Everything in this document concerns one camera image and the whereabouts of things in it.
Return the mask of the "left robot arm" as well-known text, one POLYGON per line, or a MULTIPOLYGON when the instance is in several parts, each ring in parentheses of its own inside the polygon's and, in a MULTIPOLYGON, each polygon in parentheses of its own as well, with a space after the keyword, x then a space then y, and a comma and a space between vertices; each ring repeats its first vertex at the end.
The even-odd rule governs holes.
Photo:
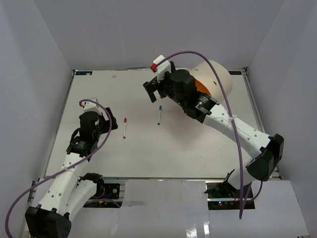
POLYGON ((89 198, 99 198, 104 194, 102 176, 96 173, 81 173, 87 167, 92 155, 101 146, 102 134, 118 128, 111 109, 104 113, 99 106, 89 102, 80 115, 80 126, 70 139, 61 167, 61 174, 53 178, 53 183, 36 206, 30 206, 25 219, 30 236, 33 238, 66 238, 69 236, 72 220, 89 198))

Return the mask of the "pink top drawer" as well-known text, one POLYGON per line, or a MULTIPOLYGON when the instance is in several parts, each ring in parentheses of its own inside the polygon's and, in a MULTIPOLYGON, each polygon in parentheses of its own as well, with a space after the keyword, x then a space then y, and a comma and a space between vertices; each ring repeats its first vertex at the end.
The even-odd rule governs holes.
POLYGON ((195 85, 197 87, 197 91, 211 95, 208 87, 204 84, 204 82, 202 80, 195 80, 195 85))

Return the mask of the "blue cap white marker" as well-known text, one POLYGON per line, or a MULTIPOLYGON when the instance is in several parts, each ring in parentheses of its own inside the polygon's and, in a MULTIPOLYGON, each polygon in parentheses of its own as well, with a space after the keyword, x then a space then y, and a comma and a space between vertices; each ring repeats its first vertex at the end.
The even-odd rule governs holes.
POLYGON ((158 110, 158 122, 157 125, 160 125, 160 121, 161 121, 161 113, 162 113, 162 106, 159 106, 159 110, 158 110))

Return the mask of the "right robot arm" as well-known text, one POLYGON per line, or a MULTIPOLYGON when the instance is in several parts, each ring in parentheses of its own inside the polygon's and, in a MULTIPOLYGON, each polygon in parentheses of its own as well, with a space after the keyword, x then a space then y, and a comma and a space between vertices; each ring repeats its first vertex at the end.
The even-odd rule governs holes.
POLYGON ((153 78, 143 86, 152 102, 158 91, 161 98, 169 97, 180 105, 187 116, 218 130, 248 153, 250 161, 242 169, 231 171, 222 184, 228 197, 240 194, 241 186, 268 181, 282 158, 284 138, 280 134, 268 135, 231 117, 224 106, 198 90, 195 77, 185 69, 166 72, 162 80, 153 78))

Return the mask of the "red cap marker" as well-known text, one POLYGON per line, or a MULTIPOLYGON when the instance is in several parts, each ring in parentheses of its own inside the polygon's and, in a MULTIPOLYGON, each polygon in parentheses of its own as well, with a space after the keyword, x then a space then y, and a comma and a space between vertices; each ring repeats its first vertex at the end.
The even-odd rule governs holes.
POLYGON ((126 128, 127 128, 127 118, 124 118, 124 124, 123 124, 123 139, 126 138, 126 128))

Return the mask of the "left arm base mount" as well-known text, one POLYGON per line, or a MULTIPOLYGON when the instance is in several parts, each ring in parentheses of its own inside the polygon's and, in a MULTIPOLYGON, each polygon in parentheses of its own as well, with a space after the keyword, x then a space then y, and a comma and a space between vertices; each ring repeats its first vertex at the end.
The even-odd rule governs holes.
POLYGON ((84 204, 85 208, 120 208, 124 198, 125 185, 105 183, 96 195, 84 204))

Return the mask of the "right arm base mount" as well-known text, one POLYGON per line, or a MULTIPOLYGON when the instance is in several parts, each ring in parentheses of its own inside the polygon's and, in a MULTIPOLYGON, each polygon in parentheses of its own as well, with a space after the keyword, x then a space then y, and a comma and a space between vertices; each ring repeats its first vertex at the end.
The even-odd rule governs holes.
POLYGON ((233 171, 227 174, 224 181, 205 181, 206 190, 204 193, 207 196, 210 211, 240 209, 240 190, 235 189, 227 182, 233 171))

